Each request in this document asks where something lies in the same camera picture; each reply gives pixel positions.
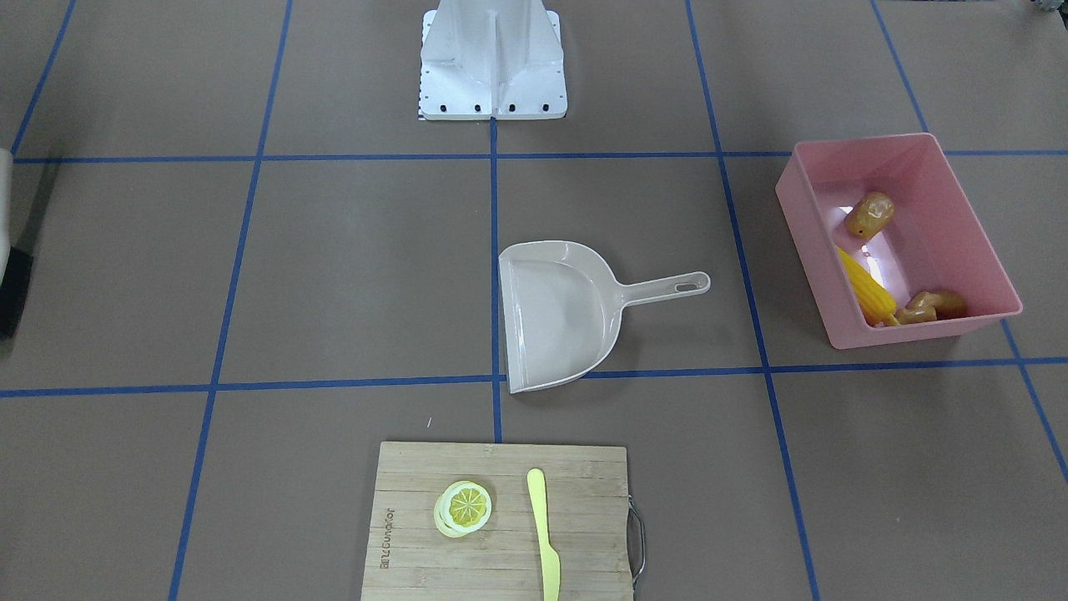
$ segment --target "metal handle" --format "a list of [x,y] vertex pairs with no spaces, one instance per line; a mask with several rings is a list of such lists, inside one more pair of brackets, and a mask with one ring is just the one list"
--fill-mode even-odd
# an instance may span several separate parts
[[[629,524],[631,516],[634,517],[634,522],[638,522],[638,533],[639,533],[638,540],[640,542],[639,551],[642,553],[641,563],[638,565],[638,571],[634,571],[633,564],[631,564],[630,566],[630,575],[631,575],[630,586],[634,592],[638,592],[638,579],[642,578],[642,572],[645,571],[645,523],[642,522],[642,517],[641,515],[638,513],[638,508],[634,507],[633,496],[627,495],[627,504],[630,506],[630,510],[627,513],[627,522]],[[630,558],[629,548],[627,551],[627,558],[628,559]]]

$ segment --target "white dustpan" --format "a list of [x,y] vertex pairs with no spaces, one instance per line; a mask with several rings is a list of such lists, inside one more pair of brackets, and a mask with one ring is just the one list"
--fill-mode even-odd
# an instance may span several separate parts
[[622,284],[592,248],[528,241],[501,252],[508,392],[566,384],[597,367],[619,336],[623,310],[708,290],[694,271]]

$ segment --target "dustpan handle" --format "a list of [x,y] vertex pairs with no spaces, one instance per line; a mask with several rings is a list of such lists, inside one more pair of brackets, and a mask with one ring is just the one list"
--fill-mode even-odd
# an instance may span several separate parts
[[657,303],[694,294],[704,294],[711,286],[711,279],[705,271],[693,271],[681,275],[631,283],[623,286],[624,306]]

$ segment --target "white bracket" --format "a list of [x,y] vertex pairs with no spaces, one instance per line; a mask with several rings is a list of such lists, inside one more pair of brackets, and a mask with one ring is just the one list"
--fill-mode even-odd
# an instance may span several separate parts
[[560,16],[541,0],[441,0],[423,16],[419,114],[560,118],[567,112]]

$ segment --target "lemon slice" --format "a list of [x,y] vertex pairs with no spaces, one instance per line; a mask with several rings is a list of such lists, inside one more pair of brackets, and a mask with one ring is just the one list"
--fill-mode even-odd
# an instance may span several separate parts
[[453,483],[434,505],[434,525],[450,538],[459,538],[483,527],[493,510],[486,489],[470,481]]

